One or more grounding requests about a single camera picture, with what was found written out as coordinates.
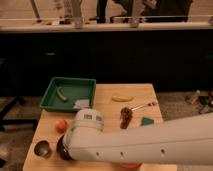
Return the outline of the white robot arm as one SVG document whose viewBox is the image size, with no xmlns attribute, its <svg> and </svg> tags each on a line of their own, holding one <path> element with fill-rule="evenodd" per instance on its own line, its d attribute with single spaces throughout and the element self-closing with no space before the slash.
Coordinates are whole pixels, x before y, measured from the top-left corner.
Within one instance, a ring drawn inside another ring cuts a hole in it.
<svg viewBox="0 0 213 171">
<path fill-rule="evenodd" d="M 104 115 L 79 111 L 63 137 L 80 161 L 213 165 L 213 113 L 137 128 L 103 131 Z"/>
</svg>

